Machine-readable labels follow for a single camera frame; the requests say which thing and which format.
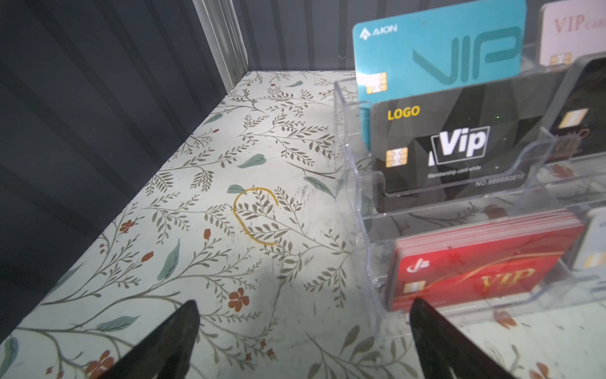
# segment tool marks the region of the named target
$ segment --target vip card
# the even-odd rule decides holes
[[[571,64],[606,50],[606,1],[563,0],[543,5],[539,18],[542,65]]]
[[[509,78],[520,72],[525,0],[478,0],[353,27],[362,138],[376,102]]]
[[[545,127],[551,133],[580,137],[573,156],[606,152],[606,53],[583,56],[573,64],[548,114]],[[568,158],[573,143],[578,140],[558,141],[552,160]]]
[[[522,152],[535,142],[564,73],[560,68],[375,104],[371,147],[385,195],[499,174],[507,177],[447,189],[451,198],[442,200],[467,194],[466,187],[519,187],[528,174],[519,164]],[[513,171],[516,165],[520,170]]]

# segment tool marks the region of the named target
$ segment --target table surface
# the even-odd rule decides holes
[[[372,337],[338,226],[332,91],[352,76],[248,73],[3,342],[0,377],[96,378],[189,299],[188,378],[422,377],[411,337]],[[595,378],[604,317],[461,330],[517,377]]]

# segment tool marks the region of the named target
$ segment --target yellow rubber band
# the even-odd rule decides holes
[[[275,195],[273,194],[272,191],[268,190],[267,188],[254,187],[254,188],[249,188],[247,190],[244,190],[244,191],[240,192],[240,194],[236,197],[236,199],[233,201],[233,208],[232,208],[233,215],[236,217],[236,219],[238,219],[238,222],[242,226],[242,229],[244,229],[244,232],[246,234],[248,234],[248,236],[250,238],[252,238],[254,242],[258,242],[258,243],[260,243],[262,245],[265,245],[265,246],[277,245],[278,244],[277,242],[263,242],[261,240],[257,240],[255,237],[253,237],[253,235],[250,234],[250,232],[248,231],[248,228],[242,222],[242,219],[240,219],[240,216],[238,216],[238,214],[236,213],[236,204],[238,203],[238,199],[240,199],[240,196],[242,196],[243,194],[247,193],[248,191],[254,191],[254,190],[261,190],[261,191],[267,191],[267,192],[269,192],[269,194],[271,195],[271,197],[273,197],[273,201],[276,202],[276,207],[280,206],[280,204],[278,204],[278,199],[276,199],[276,197],[275,197]]]

